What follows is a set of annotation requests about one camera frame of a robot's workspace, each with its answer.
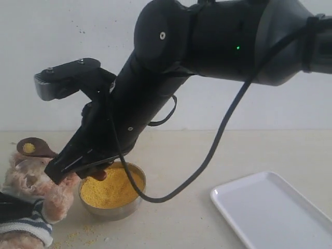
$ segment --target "white wall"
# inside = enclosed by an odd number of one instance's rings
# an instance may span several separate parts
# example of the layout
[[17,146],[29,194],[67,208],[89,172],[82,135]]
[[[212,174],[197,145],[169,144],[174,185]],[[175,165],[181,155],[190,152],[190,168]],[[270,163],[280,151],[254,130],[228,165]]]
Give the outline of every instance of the white wall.
[[[82,57],[96,58],[117,74],[132,51],[135,21],[148,2],[2,0],[0,130],[76,129],[88,99],[78,93],[43,102],[35,92],[33,75]],[[196,1],[181,2],[191,5]],[[313,13],[332,14],[330,0],[303,2]],[[241,85],[192,78],[177,93],[174,117],[159,129],[216,129]],[[228,129],[331,129],[331,95],[332,76],[322,74],[301,73],[277,88],[251,86]],[[156,119],[164,117],[171,105]]]

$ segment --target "metal bowl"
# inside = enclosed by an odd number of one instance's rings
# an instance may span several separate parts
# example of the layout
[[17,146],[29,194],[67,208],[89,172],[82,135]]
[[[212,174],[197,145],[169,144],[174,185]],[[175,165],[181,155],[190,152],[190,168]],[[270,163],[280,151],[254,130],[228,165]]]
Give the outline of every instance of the metal bowl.
[[[128,165],[129,170],[132,173],[136,173],[143,180],[144,189],[142,190],[142,192],[145,193],[146,177],[145,177],[143,170],[132,163],[127,162],[127,165]],[[114,162],[109,167],[109,169],[118,169],[118,168],[123,168],[121,162]],[[81,202],[82,202],[84,208],[96,218],[101,218],[103,220],[107,219],[107,220],[112,220],[112,221],[124,219],[124,218],[128,217],[129,215],[131,215],[132,213],[134,213],[139,208],[139,206],[142,202],[142,198],[140,196],[138,196],[132,202],[130,202],[124,206],[114,208],[114,209],[100,209],[97,207],[93,207],[93,206],[87,204],[81,196],[81,189],[82,189],[83,184],[86,182],[86,180],[87,179],[82,180],[81,183],[79,184],[79,187],[78,187],[79,198],[81,199]]]

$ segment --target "striped shirt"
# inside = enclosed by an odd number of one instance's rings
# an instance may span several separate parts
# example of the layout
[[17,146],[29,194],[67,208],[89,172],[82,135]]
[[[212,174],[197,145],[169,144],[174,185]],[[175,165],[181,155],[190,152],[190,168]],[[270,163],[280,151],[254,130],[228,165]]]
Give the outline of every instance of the striped shirt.
[[43,216],[43,199],[35,201],[35,206],[30,217],[11,220],[0,224],[0,234],[13,231],[25,231],[43,241],[49,247],[53,238],[52,224],[47,222]]

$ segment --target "white tray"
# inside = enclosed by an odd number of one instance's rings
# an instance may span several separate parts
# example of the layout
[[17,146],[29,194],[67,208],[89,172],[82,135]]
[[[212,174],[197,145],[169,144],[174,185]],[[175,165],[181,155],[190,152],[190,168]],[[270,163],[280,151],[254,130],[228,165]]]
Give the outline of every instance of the white tray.
[[275,173],[217,186],[211,199],[249,249],[332,249],[331,220]]

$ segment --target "wooden spoon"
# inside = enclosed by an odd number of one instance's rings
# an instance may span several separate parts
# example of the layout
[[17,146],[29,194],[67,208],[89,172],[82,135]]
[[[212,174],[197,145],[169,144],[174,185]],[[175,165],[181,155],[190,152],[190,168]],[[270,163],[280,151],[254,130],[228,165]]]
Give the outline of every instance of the wooden spoon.
[[16,150],[28,157],[55,158],[58,154],[50,149],[48,144],[37,137],[22,139],[16,146]]

